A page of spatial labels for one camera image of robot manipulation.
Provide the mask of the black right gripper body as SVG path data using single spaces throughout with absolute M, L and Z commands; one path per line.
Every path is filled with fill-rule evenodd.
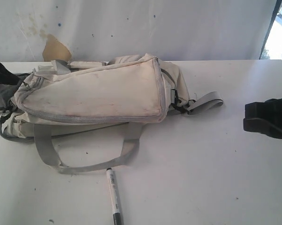
M 261 134 L 282 139 L 282 98 L 273 98 L 261 103 L 259 118 L 263 124 Z

